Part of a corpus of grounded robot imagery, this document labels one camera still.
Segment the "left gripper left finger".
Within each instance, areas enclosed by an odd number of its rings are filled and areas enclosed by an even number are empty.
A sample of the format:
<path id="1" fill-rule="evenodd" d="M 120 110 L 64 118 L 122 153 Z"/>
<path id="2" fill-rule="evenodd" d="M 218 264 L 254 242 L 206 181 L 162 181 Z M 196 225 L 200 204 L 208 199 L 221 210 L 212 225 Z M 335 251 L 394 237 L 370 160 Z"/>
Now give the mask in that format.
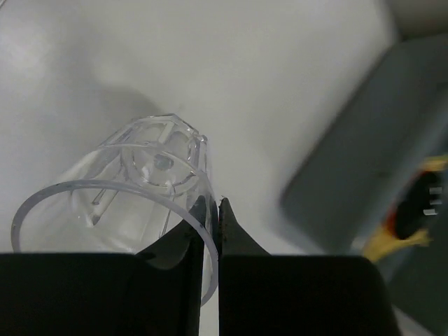
<path id="1" fill-rule="evenodd" d="M 181 221 L 136 255 L 4 253 L 2 335 L 197 335 L 204 243 Z"/>

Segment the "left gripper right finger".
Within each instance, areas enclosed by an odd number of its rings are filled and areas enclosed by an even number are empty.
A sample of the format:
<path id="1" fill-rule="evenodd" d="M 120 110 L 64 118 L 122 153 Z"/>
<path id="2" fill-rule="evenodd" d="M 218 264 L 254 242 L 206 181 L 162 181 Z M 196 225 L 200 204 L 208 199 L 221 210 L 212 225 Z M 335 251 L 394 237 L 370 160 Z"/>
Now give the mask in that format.
<path id="1" fill-rule="evenodd" d="M 270 255 L 219 206 L 220 335 L 399 335 L 386 286 L 360 256 Z"/>

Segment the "woven bamboo mat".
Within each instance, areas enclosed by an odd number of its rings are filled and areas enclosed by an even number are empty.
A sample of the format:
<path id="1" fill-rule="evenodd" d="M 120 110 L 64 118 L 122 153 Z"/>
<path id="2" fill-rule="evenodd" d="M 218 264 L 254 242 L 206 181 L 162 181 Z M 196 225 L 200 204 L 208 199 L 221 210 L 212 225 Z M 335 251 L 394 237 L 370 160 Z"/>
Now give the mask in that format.
<path id="1" fill-rule="evenodd" d="M 383 218 L 382 222 L 380 223 L 379 227 L 374 231 L 372 236 L 367 240 L 363 247 L 363 256 L 366 257 L 368 260 L 372 262 L 377 262 L 381 260 L 382 258 L 389 256 L 396 251 L 399 251 L 401 249 L 407 248 L 409 246 L 427 246 L 429 245 L 431 238 L 429 237 L 429 229 L 428 226 L 431 223 L 431 221 L 436 216 L 430 216 L 426 224 L 423 228 L 418 230 L 415 234 L 413 234 L 410 238 L 405 240 L 399 240 L 395 238 L 387 229 L 385 226 L 386 218 L 392 209 L 394 205 L 396 205 L 405 195 L 407 192 L 407 189 L 410 187 L 412 181 L 416 178 L 416 176 L 422 172 L 422 171 L 428 171 L 428 172 L 439 172 L 442 175 L 442 181 L 443 181 L 443 195 L 442 195 L 442 205 L 444 204 L 444 193 L 445 193 L 445 182 L 446 179 L 444 177 L 444 173 L 447 172 L 447 154 L 443 155 L 436 155 L 436 156 L 430 156 L 426 157 L 425 160 L 422 162 L 421 167 L 417 171 L 415 175 L 409 180 L 407 185 L 404 187 L 404 190 L 402 193 L 393 201 L 392 205 L 389 207 L 388 211 L 386 212 L 385 217 Z"/>

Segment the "black plate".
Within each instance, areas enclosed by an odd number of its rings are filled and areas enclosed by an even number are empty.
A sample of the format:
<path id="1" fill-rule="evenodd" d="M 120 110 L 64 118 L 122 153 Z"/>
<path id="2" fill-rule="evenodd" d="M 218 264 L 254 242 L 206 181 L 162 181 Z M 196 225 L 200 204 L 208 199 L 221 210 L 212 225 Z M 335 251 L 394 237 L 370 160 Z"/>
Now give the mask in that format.
<path id="1" fill-rule="evenodd" d="M 422 172 L 396 208 L 396 237 L 401 240 L 410 238 L 425 226 L 430 216 L 436 216 L 442 205 L 443 191 L 441 173 Z"/>

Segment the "orange plate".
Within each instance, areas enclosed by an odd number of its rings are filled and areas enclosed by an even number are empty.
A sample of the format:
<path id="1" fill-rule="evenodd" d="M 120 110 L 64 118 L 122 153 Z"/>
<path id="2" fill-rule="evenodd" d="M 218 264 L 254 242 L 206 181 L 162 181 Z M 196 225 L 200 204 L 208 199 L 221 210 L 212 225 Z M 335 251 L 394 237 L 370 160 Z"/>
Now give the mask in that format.
<path id="1" fill-rule="evenodd" d="M 422 228 L 421 221 L 427 204 L 429 181 L 431 181 L 431 173 L 421 171 L 402 199 L 390 210 L 385 226 L 395 238 L 408 239 Z"/>

